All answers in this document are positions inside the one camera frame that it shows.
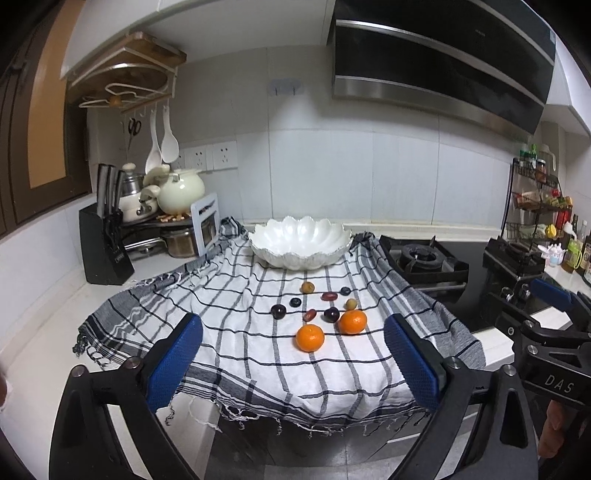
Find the black range hood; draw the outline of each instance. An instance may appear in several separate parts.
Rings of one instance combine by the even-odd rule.
[[[446,113],[526,141],[556,53],[521,0],[337,0],[333,93]]]

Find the knife block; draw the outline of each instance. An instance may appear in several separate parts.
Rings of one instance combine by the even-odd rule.
[[[134,273],[121,241],[123,213],[117,210],[101,218],[94,203],[80,210],[79,218],[86,281],[96,285],[123,285]]]

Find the blue gripper pad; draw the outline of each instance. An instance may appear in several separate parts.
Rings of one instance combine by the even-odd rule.
[[[420,352],[422,342],[429,343],[435,350],[431,342],[420,339],[406,320],[396,313],[384,323],[384,340],[417,403],[430,411],[437,410],[444,387],[441,383],[445,380],[433,371]]]
[[[192,315],[148,379],[146,399],[151,412],[155,413],[170,403],[202,341],[201,318]]]
[[[530,282],[530,292],[561,312],[568,312],[573,307],[569,291],[550,285],[539,278],[535,278]]]

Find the cabinet handle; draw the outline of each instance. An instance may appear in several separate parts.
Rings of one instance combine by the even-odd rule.
[[[29,71],[29,61],[27,59],[23,60],[20,64],[13,63],[10,65],[11,73],[19,73],[18,83],[17,83],[17,92],[22,91],[22,87],[25,85],[25,80],[27,79],[27,73]]]

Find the cooking pot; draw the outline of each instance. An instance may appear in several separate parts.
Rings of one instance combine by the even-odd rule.
[[[199,177],[200,170],[194,168],[175,170],[168,174],[152,176],[150,171],[144,179],[140,201],[157,198],[164,213],[178,215],[189,213],[191,205],[205,195],[205,185]]]
[[[131,223],[150,217],[158,211],[158,201],[155,196],[147,196],[140,202],[142,182],[141,173],[128,172],[121,187],[119,208],[123,212],[123,223]]]
[[[162,238],[166,241],[168,254],[171,257],[189,258],[197,256],[197,242],[193,227],[163,231]]]

